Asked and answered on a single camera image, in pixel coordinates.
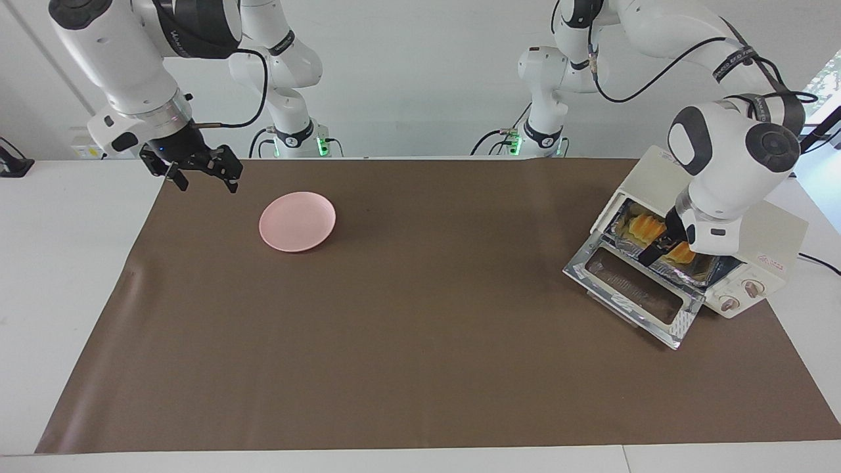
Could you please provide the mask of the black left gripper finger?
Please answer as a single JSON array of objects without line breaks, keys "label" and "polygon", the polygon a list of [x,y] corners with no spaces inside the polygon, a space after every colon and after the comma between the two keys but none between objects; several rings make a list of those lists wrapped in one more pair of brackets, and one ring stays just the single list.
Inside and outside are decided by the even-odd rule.
[{"label": "black left gripper finger", "polygon": [[644,267],[650,267],[655,261],[668,255],[673,249],[673,239],[658,237],[649,243],[637,256],[637,261]]}]

